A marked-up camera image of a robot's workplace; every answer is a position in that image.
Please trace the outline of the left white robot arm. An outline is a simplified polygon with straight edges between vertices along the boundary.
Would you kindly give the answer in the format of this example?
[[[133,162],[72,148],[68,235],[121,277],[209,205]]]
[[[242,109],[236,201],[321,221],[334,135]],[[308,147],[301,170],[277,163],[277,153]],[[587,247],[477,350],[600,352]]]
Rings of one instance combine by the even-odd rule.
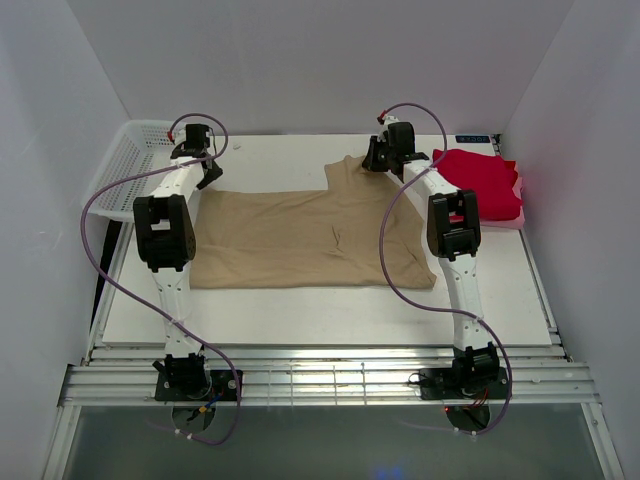
[[[204,124],[171,132],[174,148],[169,160],[175,169],[133,203],[138,254],[151,271],[161,310],[171,317],[165,325],[165,357],[159,372],[168,388],[194,400],[210,392],[212,376],[205,369],[202,346],[183,332],[191,314],[189,274],[196,254],[189,200],[222,174],[208,158],[217,152],[212,137],[212,129]]]

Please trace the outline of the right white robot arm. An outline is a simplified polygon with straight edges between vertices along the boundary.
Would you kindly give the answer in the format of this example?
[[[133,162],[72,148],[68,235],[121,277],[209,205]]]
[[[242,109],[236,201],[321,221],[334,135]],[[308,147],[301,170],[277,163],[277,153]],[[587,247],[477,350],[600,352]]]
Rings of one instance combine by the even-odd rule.
[[[449,295],[449,307],[426,311],[448,313],[453,319],[452,366],[427,380],[432,389],[454,391],[464,397],[485,394],[499,380],[500,360],[494,339],[483,324],[477,253],[481,229],[476,194],[446,180],[434,162],[416,150],[414,127],[383,113],[381,131],[370,137],[362,167],[373,173],[391,173],[401,182],[387,210],[379,234],[379,255],[384,255],[384,234],[392,209],[412,190],[424,202],[423,249],[438,260]]]

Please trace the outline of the beige t shirt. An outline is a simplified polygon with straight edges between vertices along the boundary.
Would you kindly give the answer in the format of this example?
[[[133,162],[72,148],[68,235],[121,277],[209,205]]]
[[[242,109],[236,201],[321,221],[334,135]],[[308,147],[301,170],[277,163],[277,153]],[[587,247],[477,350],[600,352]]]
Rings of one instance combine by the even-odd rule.
[[[274,193],[207,190],[195,224],[196,289],[384,286],[430,290],[423,219],[399,187],[350,156],[324,168],[328,187]]]

